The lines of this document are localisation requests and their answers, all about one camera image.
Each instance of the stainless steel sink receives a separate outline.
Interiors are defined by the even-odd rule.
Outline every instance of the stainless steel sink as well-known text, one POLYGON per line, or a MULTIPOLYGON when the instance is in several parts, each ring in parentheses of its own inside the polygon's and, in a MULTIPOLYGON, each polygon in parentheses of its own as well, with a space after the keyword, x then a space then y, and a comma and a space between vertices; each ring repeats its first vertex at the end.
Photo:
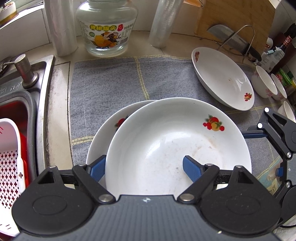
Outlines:
MULTIPOLYGON (((39 74, 39 79, 32 87, 26 89, 32 96, 36 106, 36 122, 35 122, 35 150, 36 150, 36 174, 41 173, 47 163, 47 109, 48 109, 48 96, 49 96, 49 84, 51 80, 51 73, 54 64, 54 56, 50 55, 31 62, 32 70, 39 74)), ((24 90, 22 86, 22 78, 20 74, 13 69, 9 71, 4 77, 0 78, 0 98, 6 94, 14 91, 24 90)), ((13 105, 14 109, 6 108, 5 105, 0 108, 0 118, 11 118, 16 123, 24 125, 24 120, 27 120, 28 113, 25 107, 21 103, 13 105)), ((18 126, 22 133, 26 133, 27 128, 25 126, 18 126)))

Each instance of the knife handle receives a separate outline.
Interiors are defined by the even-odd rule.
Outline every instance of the knife handle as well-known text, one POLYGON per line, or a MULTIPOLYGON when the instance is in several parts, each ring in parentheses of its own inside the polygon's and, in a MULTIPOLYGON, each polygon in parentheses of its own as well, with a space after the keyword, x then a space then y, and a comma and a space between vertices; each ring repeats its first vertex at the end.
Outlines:
MULTIPOLYGON (((249 45, 246 47, 246 50, 242 53, 243 55, 245 55, 247 49, 249 48, 249 45)), ((262 60, 261 58, 261 54, 258 53, 257 50, 255 50, 252 46, 249 49, 249 53, 256 58, 259 62, 262 60)))

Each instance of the metal hook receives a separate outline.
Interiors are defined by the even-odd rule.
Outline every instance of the metal hook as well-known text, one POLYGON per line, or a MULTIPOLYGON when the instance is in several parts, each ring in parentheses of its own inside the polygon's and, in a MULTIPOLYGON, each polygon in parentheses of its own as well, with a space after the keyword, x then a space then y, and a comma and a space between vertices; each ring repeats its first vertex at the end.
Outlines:
POLYGON ((247 51, 246 51, 246 53, 245 53, 245 55, 244 55, 244 57, 242 58, 242 64, 244 63, 244 59, 245 59, 245 57, 247 56, 247 54, 248 54, 248 52, 249 52, 249 50, 250 50, 250 47, 252 46, 252 43, 253 43, 253 40, 254 40, 254 38, 255 38, 255 29, 253 28, 253 26, 252 25, 244 25, 244 26, 242 26, 238 31, 236 31, 234 34, 232 34, 231 36, 229 36, 223 43, 222 43, 222 45, 220 45, 218 48, 217 48, 217 50, 219 50, 221 47, 223 47, 223 45, 224 44, 226 44, 234 35, 236 35, 239 31, 241 31, 244 27, 251 27, 252 29, 253 29, 253 38, 252 38, 252 41, 251 41, 251 43, 250 43, 250 45, 249 45, 249 47, 248 47, 248 49, 247 49, 247 51))

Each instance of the dish drying mat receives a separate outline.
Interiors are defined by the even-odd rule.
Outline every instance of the dish drying mat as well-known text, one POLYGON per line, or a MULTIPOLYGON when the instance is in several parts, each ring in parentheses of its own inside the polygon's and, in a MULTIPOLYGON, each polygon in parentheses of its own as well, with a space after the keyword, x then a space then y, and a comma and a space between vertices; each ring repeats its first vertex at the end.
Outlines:
MULTIPOLYGON (((245 73, 250 80, 253 72, 245 73)), ((86 161, 94 135, 112 114, 135 102, 169 97, 189 97, 210 103, 226 113, 242 131, 258 123, 265 107, 278 110, 281 105, 257 93, 249 111, 222 105, 201 85, 190 58, 143 56, 76 62, 69 103, 73 164, 86 161)), ((246 139, 246 142, 253 175, 265 187, 278 185, 276 179, 273 183, 267 179, 269 170, 281 161, 276 150, 266 138, 246 139)))

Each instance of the glass jar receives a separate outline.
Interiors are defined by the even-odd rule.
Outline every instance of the glass jar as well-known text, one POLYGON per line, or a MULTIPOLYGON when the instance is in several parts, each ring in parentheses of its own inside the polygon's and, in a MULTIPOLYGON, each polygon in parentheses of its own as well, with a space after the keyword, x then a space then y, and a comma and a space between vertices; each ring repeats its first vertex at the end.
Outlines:
POLYGON ((130 0, 87 0, 77 9, 86 50, 97 57, 113 57, 127 49, 138 16, 130 0))

